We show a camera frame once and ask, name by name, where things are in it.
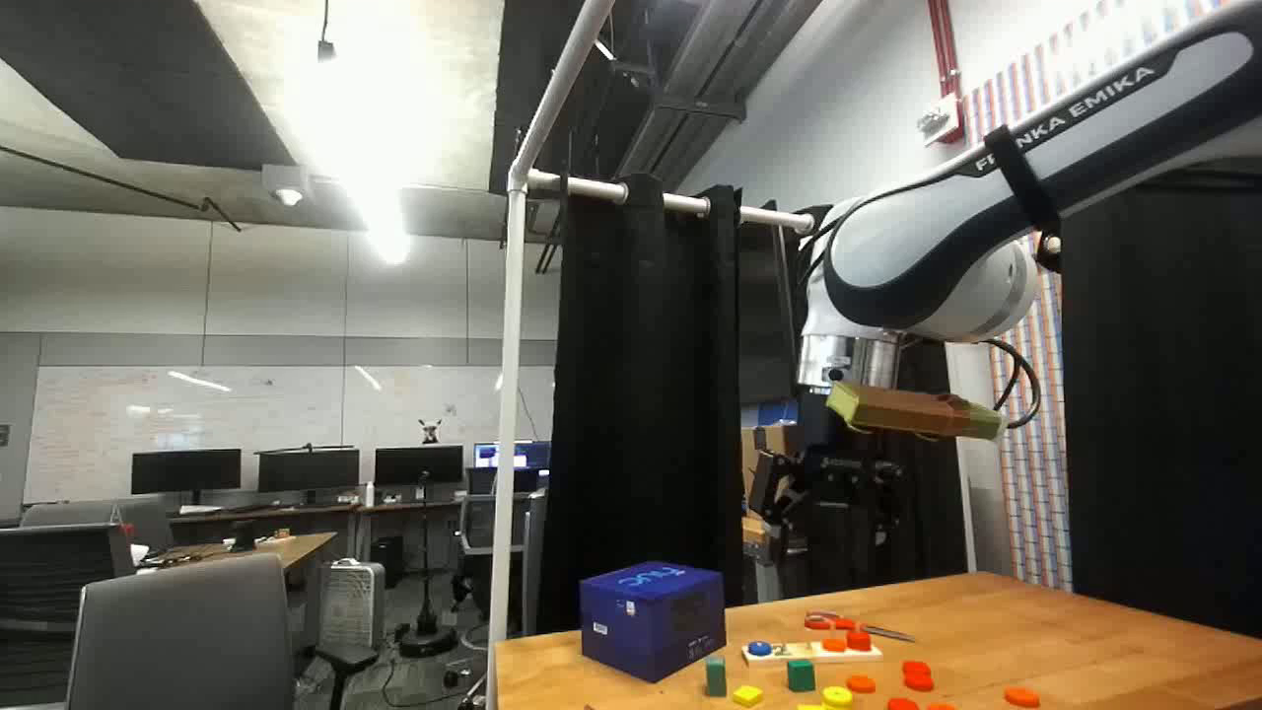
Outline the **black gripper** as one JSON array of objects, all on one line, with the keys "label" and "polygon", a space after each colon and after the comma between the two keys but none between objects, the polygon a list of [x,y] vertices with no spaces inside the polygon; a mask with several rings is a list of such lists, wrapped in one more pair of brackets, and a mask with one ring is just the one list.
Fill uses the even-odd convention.
[{"label": "black gripper", "polygon": [[887,456],[762,452],[749,510],[807,551],[887,551],[904,525],[907,476]]}]

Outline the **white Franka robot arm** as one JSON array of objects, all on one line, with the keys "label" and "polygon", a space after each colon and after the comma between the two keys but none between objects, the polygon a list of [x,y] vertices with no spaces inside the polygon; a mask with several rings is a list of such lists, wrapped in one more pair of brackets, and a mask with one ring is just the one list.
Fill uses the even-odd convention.
[{"label": "white Franka robot arm", "polygon": [[878,192],[825,210],[795,249],[795,384],[859,384],[859,341],[969,342],[1033,305],[1037,258],[1072,212],[1193,167],[1262,118],[1262,0],[1231,0],[1017,128]]}]

